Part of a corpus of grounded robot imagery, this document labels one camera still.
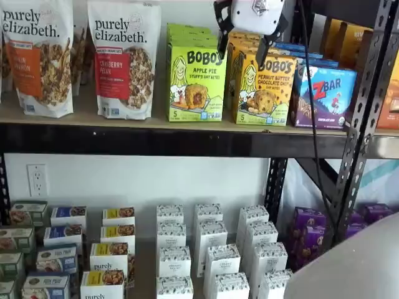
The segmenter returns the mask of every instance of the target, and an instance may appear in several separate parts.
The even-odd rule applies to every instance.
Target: purple box
[[[368,224],[373,224],[392,214],[392,210],[386,204],[365,204],[363,207],[364,220]]]

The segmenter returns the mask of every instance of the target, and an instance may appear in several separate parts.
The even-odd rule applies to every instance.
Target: granola bag
[[[150,117],[160,7],[89,0],[89,25],[96,49],[99,115],[133,120]]]
[[[24,113],[54,118],[72,113],[72,1],[2,0],[0,13]]]

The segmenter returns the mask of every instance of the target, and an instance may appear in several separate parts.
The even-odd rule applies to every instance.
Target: product box
[[[208,247],[204,273],[204,296],[211,298],[215,275],[238,273],[241,257],[235,244]]]
[[[79,262],[76,244],[44,247],[37,251],[38,272],[63,272],[69,274],[71,296],[79,294]]]
[[[312,75],[316,127],[342,129],[349,113],[356,72],[312,65],[309,68]],[[295,126],[312,127],[309,84],[304,64],[298,65],[295,74],[290,112]]]
[[[156,278],[156,299],[193,299],[193,295],[190,276]]]
[[[185,210],[181,204],[159,205],[156,207],[156,223],[184,223]]]
[[[217,44],[217,40],[169,41],[169,121],[221,121],[227,59],[219,59]]]
[[[49,225],[47,201],[14,201],[10,209],[12,225]]]
[[[249,278],[252,270],[255,247],[277,242],[279,233],[273,222],[256,221],[248,224],[244,241],[243,269]]]
[[[240,254],[244,251],[247,225],[255,221],[269,221],[269,213],[262,205],[242,207],[239,210],[236,245]]]
[[[212,299],[248,298],[249,285],[244,273],[216,275]]]
[[[69,275],[60,272],[30,273],[22,287],[22,297],[70,299]]]
[[[241,52],[234,91],[234,121],[285,126],[296,64],[295,57],[268,54],[265,68],[259,71],[256,52]]]
[[[191,257],[188,246],[161,247],[157,277],[190,276]]]
[[[195,240],[195,275],[202,277],[205,272],[206,251],[208,247],[226,245],[227,230],[223,221],[201,221],[197,227]]]
[[[122,270],[85,271],[80,284],[80,297],[122,299],[125,289],[123,281]]]
[[[363,217],[366,223],[374,222],[392,215],[392,210],[386,204],[365,204],[363,206]]]
[[[106,209],[102,211],[102,225],[135,225],[135,208],[121,207],[120,209]]]
[[[127,243],[129,245],[128,253],[135,254],[135,226],[118,225],[101,227],[101,243]]]
[[[258,298],[283,299],[287,283],[292,276],[291,270],[265,273],[262,277]]]
[[[261,244],[255,247],[251,278],[249,279],[252,299],[257,299],[262,276],[267,272],[284,270],[287,259],[287,251],[281,242]]]

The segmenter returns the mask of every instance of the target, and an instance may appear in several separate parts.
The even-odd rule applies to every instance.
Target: white box
[[[252,270],[252,259],[255,246],[275,243],[279,233],[273,222],[256,221],[248,224],[244,241],[243,269],[249,278]]]
[[[156,299],[193,299],[193,295],[190,276],[156,278]]]
[[[156,223],[184,223],[185,210],[181,204],[159,205],[156,207]]]
[[[227,230],[223,221],[201,221],[198,224],[195,240],[195,275],[202,277],[205,271],[206,251],[208,247],[226,245]]]
[[[212,299],[247,299],[249,285],[244,273],[216,275],[213,281]]]
[[[262,276],[258,298],[283,299],[287,282],[292,275],[292,271],[289,269],[265,273]]]
[[[211,297],[216,274],[238,273],[241,257],[235,244],[208,247],[204,274],[204,296]]]
[[[281,242],[261,244],[255,247],[251,278],[249,279],[252,299],[257,298],[262,276],[267,272],[284,270],[287,259],[287,251]]]
[[[102,211],[102,226],[135,225],[135,208],[121,207]]]
[[[81,225],[83,234],[87,228],[86,207],[55,207],[51,213],[51,226]]]
[[[123,299],[125,285],[122,270],[83,272],[80,285],[82,299]]]
[[[190,270],[191,257],[188,246],[160,248],[158,277],[190,276]]]
[[[255,221],[269,221],[269,213],[264,206],[242,207],[239,210],[236,244],[239,254],[244,252],[247,225]]]
[[[135,226],[117,225],[101,227],[101,243],[127,243],[129,245],[128,253],[135,254]]]

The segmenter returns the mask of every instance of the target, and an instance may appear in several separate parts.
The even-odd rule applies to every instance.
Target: purple package
[[[351,236],[357,234],[360,232],[362,229],[365,229],[367,227],[366,223],[352,223],[349,224],[347,232],[345,234],[345,240],[350,238]]]
[[[373,224],[392,214],[392,210],[386,204],[365,204],[363,207],[364,220],[368,224]]]

